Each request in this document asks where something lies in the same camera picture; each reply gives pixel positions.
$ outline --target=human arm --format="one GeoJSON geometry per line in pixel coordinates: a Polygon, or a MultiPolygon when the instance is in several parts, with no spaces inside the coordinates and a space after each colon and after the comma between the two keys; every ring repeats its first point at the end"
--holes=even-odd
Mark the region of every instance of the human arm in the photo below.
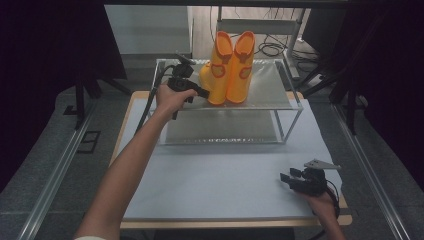
{"type": "Polygon", "coordinates": [[[176,93],[166,85],[159,86],[155,112],[106,171],[75,238],[97,236],[119,239],[122,218],[137,190],[160,132],[172,114],[182,108],[184,100],[196,95],[192,89],[176,93]]]}
{"type": "Polygon", "coordinates": [[[324,192],[319,197],[313,197],[303,193],[298,194],[308,201],[309,206],[318,217],[318,220],[324,228],[329,240],[346,239],[339,223],[337,222],[333,200],[327,192],[324,192]]]}

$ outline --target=orange boot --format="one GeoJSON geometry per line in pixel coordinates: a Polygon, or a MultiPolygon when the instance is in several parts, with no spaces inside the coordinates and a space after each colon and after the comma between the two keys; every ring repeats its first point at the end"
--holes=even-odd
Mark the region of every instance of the orange boot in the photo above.
{"type": "Polygon", "coordinates": [[[211,104],[219,105],[225,102],[232,55],[230,36],[226,32],[217,32],[211,59],[199,72],[200,85],[210,91],[208,101],[211,104]]]}
{"type": "Polygon", "coordinates": [[[234,47],[226,96],[233,103],[241,103],[247,98],[252,78],[254,48],[255,35],[249,31],[239,37],[234,47]]]}

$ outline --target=metal rail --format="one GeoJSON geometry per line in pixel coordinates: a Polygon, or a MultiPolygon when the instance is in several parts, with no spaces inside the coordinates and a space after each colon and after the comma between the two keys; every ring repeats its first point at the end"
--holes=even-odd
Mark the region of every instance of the metal rail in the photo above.
{"type": "Polygon", "coordinates": [[[407,240],[410,239],[402,219],[397,213],[392,201],[384,190],[383,186],[380,183],[374,169],[371,166],[370,161],[368,160],[362,146],[356,136],[352,135],[348,126],[346,125],[346,117],[341,109],[340,105],[332,104],[332,109],[336,113],[340,127],[343,130],[350,146],[354,150],[355,158],[361,167],[364,177],[367,180],[375,199],[377,200],[378,205],[380,206],[384,216],[386,217],[387,223],[389,224],[390,229],[393,232],[393,235],[398,240],[407,240]]]}
{"type": "Polygon", "coordinates": [[[47,211],[50,208],[51,203],[53,202],[54,197],[56,196],[57,190],[62,183],[62,180],[68,170],[70,163],[77,151],[78,145],[81,142],[82,137],[84,136],[85,131],[90,123],[93,112],[97,106],[97,101],[92,100],[88,103],[87,107],[87,116],[82,122],[81,127],[78,130],[75,130],[73,133],[68,145],[63,151],[59,161],[53,169],[52,174],[50,175],[46,185],[41,191],[37,202],[35,203],[30,215],[28,216],[22,230],[18,236],[18,240],[30,240],[34,239],[38,230],[40,229],[41,224],[43,223],[44,217],[47,214],[47,211]]]}

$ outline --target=light blue surface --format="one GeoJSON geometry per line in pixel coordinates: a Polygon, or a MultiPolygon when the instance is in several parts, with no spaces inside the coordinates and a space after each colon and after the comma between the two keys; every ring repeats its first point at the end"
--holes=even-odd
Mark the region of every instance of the light blue surface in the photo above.
{"type": "MultiPolygon", "coordinates": [[[[145,100],[134,101],[119,151],[134,134],[145,100]]],[[[311,216],[279,179],[316,158],[332,163],[307,100],[286,145],[158,145],[125,219],[284,219],[311,216]]],[[[327,179],[340,190],[337,171],[327,179]]]]}

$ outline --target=wooden table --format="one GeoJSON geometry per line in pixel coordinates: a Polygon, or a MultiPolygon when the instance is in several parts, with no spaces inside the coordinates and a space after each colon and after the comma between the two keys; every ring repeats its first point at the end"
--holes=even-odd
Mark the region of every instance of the wooden table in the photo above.
{"type": "MultiPolygon", "coordinates": [[[[121,142],[124,129],[126,127],[131,107],[135,99],[147,98],[149,95],[146,91],[134,92],[122,127],[117,139],[117,143],[113,152],[111,163],[118,154],[119,143],[121,142]]],[[[293,99],[293,93],[287,92],[289,99],[293,99]]],[[[340,196],[341,215],[338,218],[340,225],[349,225],[352,223],[352,216],[343,195],[340,196]]],[[[297,219],[271,219],[271,220],[219,220],[219,221],[198,221],[198,220],[128,220],[123,219],[121,223],[122,229],[178,229],[178,228],[253,228],[253,227],[298,227],[298,226],[314,226],[319,225],[316,217],[306,217],[297,219]]]]}

